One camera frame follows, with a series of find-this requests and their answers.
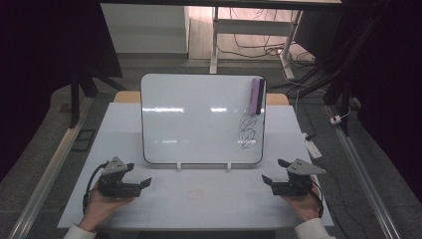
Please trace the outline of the white whiteboard with black frame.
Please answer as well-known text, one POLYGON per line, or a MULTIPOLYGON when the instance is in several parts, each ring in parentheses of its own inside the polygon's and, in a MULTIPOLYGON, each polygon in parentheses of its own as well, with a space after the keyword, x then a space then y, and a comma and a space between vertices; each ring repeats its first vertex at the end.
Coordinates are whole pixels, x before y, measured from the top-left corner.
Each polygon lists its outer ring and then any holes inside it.
POLYGON ((140 80, 143 158, 152 164, 257 164, 263 158, 266 80, 261 113, 248 113, 261 76, 147 74, 140 80))

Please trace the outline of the white power strip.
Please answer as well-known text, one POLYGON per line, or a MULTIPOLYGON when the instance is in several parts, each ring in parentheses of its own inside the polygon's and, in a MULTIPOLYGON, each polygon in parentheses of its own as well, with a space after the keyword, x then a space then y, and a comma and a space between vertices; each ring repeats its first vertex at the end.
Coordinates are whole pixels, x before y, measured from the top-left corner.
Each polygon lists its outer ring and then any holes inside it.
POLYGON ((306 146, 311 158, 312 159, 321 158, 322 154, 320 153, 320 151, 318 150, 318 148, 316 147, 316 145, 312 141, 312 138, 307 133, 303 133, 303 138, 304 138, 305 146, 306 146))

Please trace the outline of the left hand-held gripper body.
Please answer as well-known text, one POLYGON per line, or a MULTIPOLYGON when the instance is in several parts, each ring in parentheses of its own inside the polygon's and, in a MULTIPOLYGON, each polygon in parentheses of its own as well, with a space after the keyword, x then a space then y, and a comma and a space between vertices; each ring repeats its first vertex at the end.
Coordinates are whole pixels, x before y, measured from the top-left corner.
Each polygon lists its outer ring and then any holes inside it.
POLYGON ((124 183, 122 181, 129 172, 126 165, 127 163, 121 161, 117 156, 107 163, 98 182, 98 191, 104 197, 132 198, 140 196, 142 189, 138 188, 139 183, 124 183))

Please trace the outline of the dark curtain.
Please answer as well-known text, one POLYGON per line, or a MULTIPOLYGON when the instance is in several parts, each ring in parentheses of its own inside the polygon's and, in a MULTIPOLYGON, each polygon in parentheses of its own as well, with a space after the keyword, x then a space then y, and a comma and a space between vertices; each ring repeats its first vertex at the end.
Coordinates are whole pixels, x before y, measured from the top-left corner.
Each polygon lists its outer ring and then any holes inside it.
POLYGON ((0 180, 77 74, 122 76, 103 0, 0 0, 0 180))
POLYGON ((391 0, 352 68, 358 118, 422 202, 422 0, 391 0))

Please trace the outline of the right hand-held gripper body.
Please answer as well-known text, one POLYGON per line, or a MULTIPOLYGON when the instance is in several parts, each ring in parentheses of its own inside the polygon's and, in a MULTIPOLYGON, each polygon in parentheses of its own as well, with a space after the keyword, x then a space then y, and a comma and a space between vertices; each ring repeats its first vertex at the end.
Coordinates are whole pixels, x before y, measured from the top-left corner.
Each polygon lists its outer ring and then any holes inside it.
POLYGON ((325 170, 309 162, 297 158, 291 162, 287 170, 287 182, 274 182, 271 186, 273 194, 279 196, 302 197, 313 189, 312 175, 323 174, 325 170))

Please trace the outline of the white metal desk frame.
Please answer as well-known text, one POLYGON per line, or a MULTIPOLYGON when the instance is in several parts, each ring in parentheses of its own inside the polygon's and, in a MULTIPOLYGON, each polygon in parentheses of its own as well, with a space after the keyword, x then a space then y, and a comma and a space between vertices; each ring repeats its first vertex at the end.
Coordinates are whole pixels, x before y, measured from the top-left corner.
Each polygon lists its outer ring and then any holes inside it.
POLYGON ((210 73, 217 73, 218 53, 217 47, 218 36, 220 34, 230 35, 257 35, 257 36, 277 36, 285 37, 286 42, 283 44, 282 50, 277 50, 276 54, 281 62, 283 73, 287 80, 295 78, 291 63, 288 60, 290 47, 293 44, 294 36, 302 15, 301 10, 291 10, 291 18, 289 21, 269 21, 269 20, 246 20, 220 18, 220 7, 214 7, 212 10, 212 48, 210 56, 210 73))

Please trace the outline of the aluminium floor rail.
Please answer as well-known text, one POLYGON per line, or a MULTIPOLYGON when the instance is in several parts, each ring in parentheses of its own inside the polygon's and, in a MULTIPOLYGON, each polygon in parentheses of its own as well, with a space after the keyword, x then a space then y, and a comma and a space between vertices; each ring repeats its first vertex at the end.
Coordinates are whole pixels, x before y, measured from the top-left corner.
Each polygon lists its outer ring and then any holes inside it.
POLYGON ((76 121, 74 127, 67 129, 7 239, 26 239, 87 118, 93 102, 93 98, 84 98, 80 107, 80 118, 76 121))
POLYGON ((351 137, 345 134, 339 123, 333 124, 332 127, 339 138, 343 150, 347 155, 349 163, 362 187, 385 238, 402 239, 398 228, 387 209, 387 206, 379 195, 372 178, 362 163, 361 157, 357 152, 351 137))

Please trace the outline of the wooden table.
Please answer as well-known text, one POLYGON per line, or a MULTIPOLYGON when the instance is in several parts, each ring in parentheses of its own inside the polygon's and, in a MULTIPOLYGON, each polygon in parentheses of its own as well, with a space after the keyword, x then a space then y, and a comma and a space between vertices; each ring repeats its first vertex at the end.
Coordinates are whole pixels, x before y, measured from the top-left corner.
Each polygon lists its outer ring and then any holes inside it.
MULTIPOLYGON (((121 91, 117 92, 114 100, 115 103, 138 104, 141 102, 140 92, 138 91, 121 91)), ((289 100, 284 94, 267 94, 266 103, 268 106, 288 106, 289 100)))

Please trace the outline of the person's right hand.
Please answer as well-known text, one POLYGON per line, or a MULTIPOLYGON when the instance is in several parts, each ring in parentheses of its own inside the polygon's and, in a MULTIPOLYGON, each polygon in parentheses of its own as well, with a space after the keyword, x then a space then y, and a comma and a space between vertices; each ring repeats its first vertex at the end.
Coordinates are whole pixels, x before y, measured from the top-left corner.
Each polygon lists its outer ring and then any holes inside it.
POLYGON ((283 196, 283 199, 303 222, 318 218, 318 202, 311 194, 304 197, 283 196))

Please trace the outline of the black metal stand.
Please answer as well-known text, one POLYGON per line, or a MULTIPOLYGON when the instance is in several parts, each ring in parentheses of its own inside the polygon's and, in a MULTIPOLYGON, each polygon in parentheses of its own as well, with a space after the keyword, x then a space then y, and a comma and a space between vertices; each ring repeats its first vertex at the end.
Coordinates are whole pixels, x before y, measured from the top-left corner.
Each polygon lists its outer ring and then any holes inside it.
POLYGON ((99 79, 101 82, 112 87, 117 91, 126 91, 126 88, 112 78, 107 76, 105 73, 93 68, 86 67, 84 69, 75 70, 71 79, 71 123, 70 128, 75 128, 81 118, 80 111, 80 93, 79 89, 82 89, 85 96, 88 98, 95 98, 99 92, 94 79, 99 79))
POLYGON ((328 85, 328 89, 322 100, 325 105, 334 105, 338 99, 341 99, 340 116, 337 124, 343 130, 346 136, 349 136, 347 128, 347 117, 350 113, 349 98, 350 86, 352 82, 351 70, 356 62, 356 57, 364 46, 371 31, 376 25, 379 17, 375 14, 367 14, 365 21, 355 28, 355 32, 350 35, 348 40, 340 48, 341 55, 337 56, 338 63, 336 68, 324 79, 310 84, 301 91, 297 91, 297 99, 301 99, 310 93, 328 85))

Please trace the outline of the person's left hand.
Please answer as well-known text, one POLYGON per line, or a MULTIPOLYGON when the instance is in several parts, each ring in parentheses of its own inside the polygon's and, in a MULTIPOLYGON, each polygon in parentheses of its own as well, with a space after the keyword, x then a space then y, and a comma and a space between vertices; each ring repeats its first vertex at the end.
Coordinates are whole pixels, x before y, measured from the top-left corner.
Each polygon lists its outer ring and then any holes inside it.
POLYGON ((118 208, 132 201, 133 198, 107 198, 94 190, 90 193, 79 227, 88 232, 95 232, 97 227, 111 217, 118 208))

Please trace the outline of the purple whiteboard eraser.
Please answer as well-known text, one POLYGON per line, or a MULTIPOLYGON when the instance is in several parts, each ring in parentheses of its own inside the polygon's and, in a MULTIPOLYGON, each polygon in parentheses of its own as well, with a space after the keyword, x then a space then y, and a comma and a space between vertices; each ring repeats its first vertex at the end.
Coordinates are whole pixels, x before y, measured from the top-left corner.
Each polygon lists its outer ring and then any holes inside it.
POLYGON ((251 97, 248 113, 250 116, 258 116, 261 113, 265 89, 265 80, 255 78, 252 80, 251 97))

